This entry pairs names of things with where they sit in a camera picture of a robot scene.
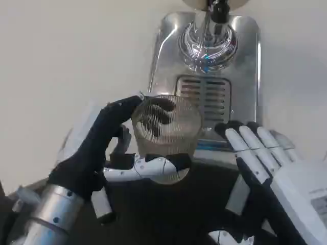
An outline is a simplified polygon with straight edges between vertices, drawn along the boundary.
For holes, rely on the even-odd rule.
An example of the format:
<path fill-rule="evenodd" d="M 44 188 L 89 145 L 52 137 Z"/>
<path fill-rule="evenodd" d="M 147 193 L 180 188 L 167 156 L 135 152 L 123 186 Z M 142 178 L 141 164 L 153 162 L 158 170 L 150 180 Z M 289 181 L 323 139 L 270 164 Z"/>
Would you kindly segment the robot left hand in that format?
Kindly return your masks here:
<path fill-rule="evenodd" d="M 71 129 L 59 151 L 57 165 L 49 174 L 47 194 L 42 198 L 46 205 L 45 221 L 68 231 L 83 204 L 106 183 L 135 181 L 190 167 L 188 155 L 175 154 L 157 156 L 149 162 L 141 159 L 145 170 L 140 165 L 123 171 L 103 170 L 110 141 L 121 133 L 121 125 L 130 119 L 143 100 L 134 95 L 103 108 L 92 107 L 89 114 Z"/>

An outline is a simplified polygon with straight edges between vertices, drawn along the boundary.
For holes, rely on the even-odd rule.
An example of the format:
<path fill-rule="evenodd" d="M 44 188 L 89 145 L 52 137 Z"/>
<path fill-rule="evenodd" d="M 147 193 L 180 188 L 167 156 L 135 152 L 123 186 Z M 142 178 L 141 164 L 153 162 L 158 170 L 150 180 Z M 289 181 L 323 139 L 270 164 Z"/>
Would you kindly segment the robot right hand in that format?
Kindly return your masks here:
<path fill-rule="evenodd" d="M 308 161 L 283 134 L 256 122 L 218 123 L 241 176 L 282 244 L 326 244 L 326 163 Z"/>

